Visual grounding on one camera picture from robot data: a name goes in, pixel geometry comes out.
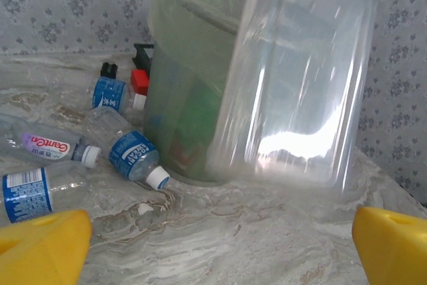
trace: yellow plastic object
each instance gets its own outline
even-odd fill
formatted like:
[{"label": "yellow plastic object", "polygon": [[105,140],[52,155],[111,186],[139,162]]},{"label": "yellow plastic object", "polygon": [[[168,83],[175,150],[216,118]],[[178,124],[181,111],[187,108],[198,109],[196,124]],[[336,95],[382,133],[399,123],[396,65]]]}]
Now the yellow plastic object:
[{"label": "yellow plastic object", "polygon": [[76,284],[92,233],[84,210],[0,229],[0,284]]},{"label": "yellow plastic object", "polygon": [[427,220],[365,207],[352,233],[370,285],[427,284]]}]

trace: red object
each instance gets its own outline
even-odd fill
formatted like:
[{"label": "red object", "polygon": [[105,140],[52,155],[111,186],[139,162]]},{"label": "red object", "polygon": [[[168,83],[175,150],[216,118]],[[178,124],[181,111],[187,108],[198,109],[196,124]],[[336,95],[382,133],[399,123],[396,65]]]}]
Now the red object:
[{"label": "red object", "polygon": [[149,78],[147,72],[142,69],[134,69],[131,74],[133,90],[140,95],[147,95]]}]

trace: wall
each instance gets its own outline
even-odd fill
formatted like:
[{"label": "wall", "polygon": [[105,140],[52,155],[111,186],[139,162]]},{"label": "wall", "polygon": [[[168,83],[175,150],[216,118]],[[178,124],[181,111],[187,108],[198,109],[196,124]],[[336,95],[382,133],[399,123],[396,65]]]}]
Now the wall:
[{"label": "wall", "polygon": [[[129,51],[149,0],[1,0],[0,53]],[[380,0],[358,146],[427,203],[427,0]]]}]

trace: marble surface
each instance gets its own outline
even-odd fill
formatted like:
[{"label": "marble surface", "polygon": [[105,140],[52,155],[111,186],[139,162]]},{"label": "marble surface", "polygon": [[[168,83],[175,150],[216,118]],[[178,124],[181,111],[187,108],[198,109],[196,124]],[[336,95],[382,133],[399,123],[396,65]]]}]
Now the marble surface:
[{"label": "marble surface", "polygon": [[[0,112],[80,130],[82,91],[102,62],[129,78],[131,54],[1,57]],[[140,123],[139,115],[132,122]],[[352,242],[360,206],[427,218],[427,211],[356,151],[348,200],[234,182],[160,192],[122,179],[107,161],[90,175],[93,197],[76,207],[93,222],[80,284],[309,285],[368,282]],[[2,158],[2,172],[33,167]]]}]

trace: trash can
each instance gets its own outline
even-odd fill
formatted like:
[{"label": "trash can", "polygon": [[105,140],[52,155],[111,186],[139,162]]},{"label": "trash can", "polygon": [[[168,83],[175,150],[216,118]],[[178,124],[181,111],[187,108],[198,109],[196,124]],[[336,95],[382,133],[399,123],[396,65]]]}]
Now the trash can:
[{"label": "trash can", "polygon": [[221,184],[206,174],[207,147],[226,84],[245,0],[151,0],[155,46],[144,133],[183,182]]}]

